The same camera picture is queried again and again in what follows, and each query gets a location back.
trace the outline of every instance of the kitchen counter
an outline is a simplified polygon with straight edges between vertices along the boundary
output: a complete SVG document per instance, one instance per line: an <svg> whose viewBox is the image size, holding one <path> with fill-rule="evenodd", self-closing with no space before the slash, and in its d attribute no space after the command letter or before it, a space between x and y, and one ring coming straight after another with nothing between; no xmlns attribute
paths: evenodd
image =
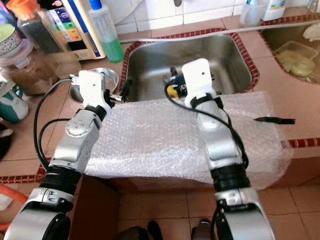
<svg viewBox="0 0 320 240"><path fill-rule="evenodd" d="M289 8L285 14L286 17L291 17L305 13L305 8L293 7ZM239 27L239 18L239 16L232 16L206 22L128 33L120 35L119 38L156 38L209 28L235 29ZM251 91L268 92L277 117L296 119L295 125L281 126L285 138L287 140L319 138L320 85L302 82L285 73L257 31L243 32L239 36L260 73L258 83ZM126 50L130 45L130 43L126 43L122 47ZM86 60L82 61L81 65L84 70L110 68L116 71L119 77L123 74L123 63L113 64L106 59ZM49 120L72 118L76 111L82 108L81 104L68 96L69 87L69 83L63 83L46 99L40 110L38 131ZM25 100L30 111L24 120L16 124L2 121L7 127L14 129L14 134L11 147L0 162L1 182L13 183L17 180L17 176L21 182L33 182L37 175L39 177L43 174L43 170L39 170L39 161L33 143L33 120L40 97L26 98ZM47 157L53 155L57 143L64 134L65 124L65 122L54 123L45 131L42 147ZM320 156L320 146L295 149L295 158L318 156Z"/></svg>

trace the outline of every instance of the plastic bottle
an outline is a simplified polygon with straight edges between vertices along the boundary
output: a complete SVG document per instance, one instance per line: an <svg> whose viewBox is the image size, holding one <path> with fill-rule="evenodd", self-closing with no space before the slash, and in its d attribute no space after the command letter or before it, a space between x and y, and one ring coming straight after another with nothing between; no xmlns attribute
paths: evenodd
<svg viewBox="0 0 320 240"><path fill-rule="evenodd" d="M90 0L89 16L96 28L107 58L112 63L124 60L125 53L121 47L115 24L109 8L102 5L100 0Z"/></svg>
<svg viewBox="0 0 320 240"><path fill-rule="evenodd" d="M264 4L261 0L247 0L240 17L241 27L258 26L264 14Z"/></svg>
<svg viewBox="0 0 320 240"><path fill-rule="evenodd" d="M279 19L284 15L287 0L263 0L265 12L261 20L270 21Z"/></svg>
<svg viewBox="0 0 320 240"><path fill-rule="evenodd" d="M10 0L7 5L18 18L19 29L31 40L34 47L44 52L60 78L77 75L81 65L59 34L47 10L41 9L37 0Z"/></svg>

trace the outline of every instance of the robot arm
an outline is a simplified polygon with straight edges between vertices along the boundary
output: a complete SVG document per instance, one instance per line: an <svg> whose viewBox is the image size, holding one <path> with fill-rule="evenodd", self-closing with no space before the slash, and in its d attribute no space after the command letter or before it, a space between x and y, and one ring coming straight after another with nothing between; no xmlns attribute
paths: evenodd
<svg viewBox="0 0 320 240"><path fill-rule="evenodd" d="M185 105L228 123L227 114L214 101L209 62L197 59L182 67L187 88ZM230 128L207 115L198 114L197 124L207 150L207 163L216 190L215 213L220 240L274 240L275 236L250 185L242 154Z"/></svg>
<svg viewBox="0 0 320 240"><path fill-rule="evenodd" d="M73 208L77 183L99 138L105 116L115 105L105 89L103 68L80 71L73 84L87 105L65 127L40 186L35 188L6 231L5 240L67 240L71 228L66 214Z"/></svg>

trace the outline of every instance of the sink basin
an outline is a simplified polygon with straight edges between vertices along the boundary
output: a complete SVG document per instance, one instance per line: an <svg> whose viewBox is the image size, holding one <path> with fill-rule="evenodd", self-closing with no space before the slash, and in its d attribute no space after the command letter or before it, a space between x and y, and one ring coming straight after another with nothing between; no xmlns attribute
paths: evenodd
<svg viewBox="0 0 320 240"><path fill-rule="evenodd" d="M251 73L234 39L215 35L194 40L157 42L134 49L128 60L127 79L131 79L128 99L132 102L165 98L165 80L178 74L182 66L195 59L206 58L217 94L234 94L246 90L252 82Z"/></svg>
<svg viewBox="0 0 320 240"><path fill-rule="evenodd" d="M303 37L305 30L309 26L310 25L266 29L262 31L262 36L273 51L277 50L289 41L296 41L300 44L318 50L319 41L309 41ZM311 74L311 77L308 77L308 79L311 83L318 84L320 83L320 56L316 56L312 59L312 61L315 63L315 68L313 70L313 73Z"/></svg>

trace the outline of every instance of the yellow object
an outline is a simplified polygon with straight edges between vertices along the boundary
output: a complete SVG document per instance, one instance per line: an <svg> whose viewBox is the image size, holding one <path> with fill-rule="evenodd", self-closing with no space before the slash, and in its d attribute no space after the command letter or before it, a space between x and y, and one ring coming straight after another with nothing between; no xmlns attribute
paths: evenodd
<svg viewBox="0 0 320 240"><path fill-rule="evenodd" d="M170 95L170 97L172 98L178 98L178 93L176 90L174 90L174 86L173 85L170 85L168 86L168 88L166 89L168 94Z"/></svg>

